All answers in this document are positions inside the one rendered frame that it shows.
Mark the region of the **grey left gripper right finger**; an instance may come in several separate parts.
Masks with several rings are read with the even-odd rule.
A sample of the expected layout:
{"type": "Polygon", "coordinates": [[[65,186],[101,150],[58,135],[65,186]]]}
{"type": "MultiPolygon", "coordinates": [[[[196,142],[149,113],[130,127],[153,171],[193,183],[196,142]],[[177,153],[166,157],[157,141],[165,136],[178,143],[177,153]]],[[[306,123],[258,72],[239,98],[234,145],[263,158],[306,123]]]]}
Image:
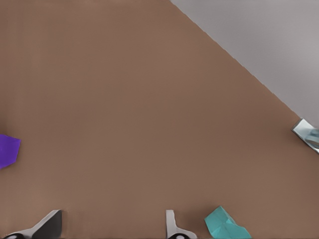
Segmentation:
{"type": "Polygon", "coordinates": [[[166,239],[197,239],[197,235],[191,231],[181,229],[175,221],[174,210],[166,210],[166,239]]]}

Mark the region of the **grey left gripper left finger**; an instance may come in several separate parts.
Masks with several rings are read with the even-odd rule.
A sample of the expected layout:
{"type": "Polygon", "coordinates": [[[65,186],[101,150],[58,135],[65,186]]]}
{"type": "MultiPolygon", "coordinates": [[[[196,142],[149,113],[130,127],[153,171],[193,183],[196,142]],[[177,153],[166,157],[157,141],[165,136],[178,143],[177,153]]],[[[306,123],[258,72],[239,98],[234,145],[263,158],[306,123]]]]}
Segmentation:
{"type": "Polygon", "coordinates": [[[53,210],[29,229],[11,233],[1,239],[60,239],[62,210],[53,210]]]}

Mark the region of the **teal cube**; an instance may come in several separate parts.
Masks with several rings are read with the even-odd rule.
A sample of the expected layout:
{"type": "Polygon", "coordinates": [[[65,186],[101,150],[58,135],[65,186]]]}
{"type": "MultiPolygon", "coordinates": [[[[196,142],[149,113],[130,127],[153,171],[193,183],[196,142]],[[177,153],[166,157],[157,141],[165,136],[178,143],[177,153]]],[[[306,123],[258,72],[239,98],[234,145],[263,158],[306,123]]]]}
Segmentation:
{"type": "Polygon", "coordinates": [[[237,225],[222,206],[217,207],[204,219],[209,233],[215,239],[251,239],[248,231],[237,225]]]}

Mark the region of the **purple cube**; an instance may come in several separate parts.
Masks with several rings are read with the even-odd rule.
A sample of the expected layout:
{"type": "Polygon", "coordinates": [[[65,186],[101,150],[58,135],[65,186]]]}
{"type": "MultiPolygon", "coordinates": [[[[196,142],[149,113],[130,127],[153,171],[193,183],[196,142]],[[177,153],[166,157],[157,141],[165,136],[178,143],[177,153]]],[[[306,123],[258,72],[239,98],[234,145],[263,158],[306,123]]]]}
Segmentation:
{"type": "Polygon", "coordinates": [[[0,134],[0,169],[16,162],[21,140],[0,134]]]}

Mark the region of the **silver frame post foot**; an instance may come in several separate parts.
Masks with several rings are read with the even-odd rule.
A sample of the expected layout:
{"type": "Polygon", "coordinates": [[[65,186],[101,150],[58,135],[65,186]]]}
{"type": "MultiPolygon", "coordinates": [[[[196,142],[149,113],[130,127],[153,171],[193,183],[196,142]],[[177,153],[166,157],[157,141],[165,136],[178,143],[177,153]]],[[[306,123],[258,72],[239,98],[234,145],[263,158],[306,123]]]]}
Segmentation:
{"type": "Polygon", "coordinates": [[[319,128],[313,127],[304,118],[300,118],[292,127],[292,132],[319,154],[319,128]]]}

